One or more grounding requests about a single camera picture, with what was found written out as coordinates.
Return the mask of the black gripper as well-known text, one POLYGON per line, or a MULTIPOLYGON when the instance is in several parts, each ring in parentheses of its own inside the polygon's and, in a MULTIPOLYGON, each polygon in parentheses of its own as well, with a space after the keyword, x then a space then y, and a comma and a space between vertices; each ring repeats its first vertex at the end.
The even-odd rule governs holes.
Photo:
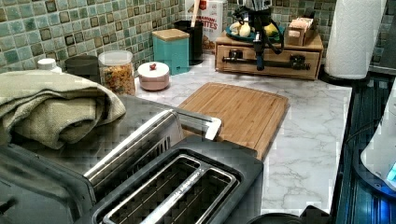
POLYGON ((256 55, 257 70, 264 69, 263 54, 264 30, 262 27, 271 23, 272 0, 236 0, 236 19, 240 24, 248 23, 251 27, 261 27, 255 29, 253 47, 256 55))

